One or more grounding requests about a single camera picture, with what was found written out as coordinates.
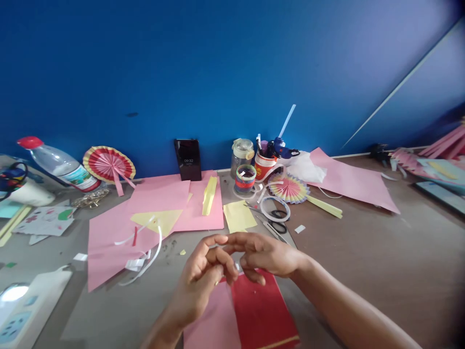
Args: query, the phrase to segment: hand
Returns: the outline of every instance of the hand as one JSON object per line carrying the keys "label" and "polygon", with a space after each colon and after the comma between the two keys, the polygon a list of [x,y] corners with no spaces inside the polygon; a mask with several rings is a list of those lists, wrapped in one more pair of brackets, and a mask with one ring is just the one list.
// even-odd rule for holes
{"label": "hand", "polygon": [[211,235],[203,238],[188,258],[179,284],[166,311],[174,326],[183,329],[194,322],[205,311],[208,298],[223,274],[228,284],[239,276],[231,256],[215,244],[225,245],[227,235]]}
{"label": "hand", "polygon": [[228,254],[245,252],[241,258],[244,274],[261,285],[265,285],[265,279],[254,268],[266,269],[276,276],[288,278],[309,259],[306,254],[284,242],[256,233],[229,234],[228,244],[223,250]]}

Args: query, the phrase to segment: red bottle cap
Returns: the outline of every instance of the red bottle cap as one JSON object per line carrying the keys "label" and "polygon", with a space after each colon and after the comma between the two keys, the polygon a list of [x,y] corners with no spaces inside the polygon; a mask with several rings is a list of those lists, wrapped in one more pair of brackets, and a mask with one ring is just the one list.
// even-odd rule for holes
{"label": "red bottle cap", "polygon": [[24,137],[21,138],[17,143],[24,149],[35,149],[41,145],[44,145],[44,142],[42,142],[37,137]]}

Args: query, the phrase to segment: white plastic bag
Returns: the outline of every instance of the white plastic bag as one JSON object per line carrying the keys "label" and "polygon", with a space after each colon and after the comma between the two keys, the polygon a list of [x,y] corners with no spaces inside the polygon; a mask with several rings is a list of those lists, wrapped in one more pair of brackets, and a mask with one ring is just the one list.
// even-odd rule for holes
{"label": "white plastic bag", "polygon": [[323,183],[327,169],[313,164],[310,153],[301,151],[290,159],[278,159],[278,164],[287,167],[287,172],[304,182]]}

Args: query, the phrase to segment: brown table surface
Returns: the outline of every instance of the brown table surface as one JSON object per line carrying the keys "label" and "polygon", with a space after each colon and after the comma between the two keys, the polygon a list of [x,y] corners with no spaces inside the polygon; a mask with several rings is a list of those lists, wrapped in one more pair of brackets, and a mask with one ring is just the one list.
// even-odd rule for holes
{"label": "brown table surface", "polygon": [[[399,178],[384,182],[401,214],[346,197],[330,199],[310,187],[312,196],[342,209],[343,218],[310,202],[292,205],[287,226],[296,246],[422,347],[447,345],[465,295],[464,220],[412,188],[419,178],[403,179],[366,156],[338,160]],[[301,224],[306,229],[297,234]]]}

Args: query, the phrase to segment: plastic water bottle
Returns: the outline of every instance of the plastic water bottle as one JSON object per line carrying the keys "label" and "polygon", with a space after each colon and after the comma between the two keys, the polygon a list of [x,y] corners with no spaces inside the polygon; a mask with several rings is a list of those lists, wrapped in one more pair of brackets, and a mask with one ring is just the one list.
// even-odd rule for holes
{"label": "plastic water bottle", "polygon": [[31,152],[37,164],[84,193],[106,188],[107,184],[95,178],[76,159],[67,153],[45,145],[37,137],[24,137],[18,144]]}

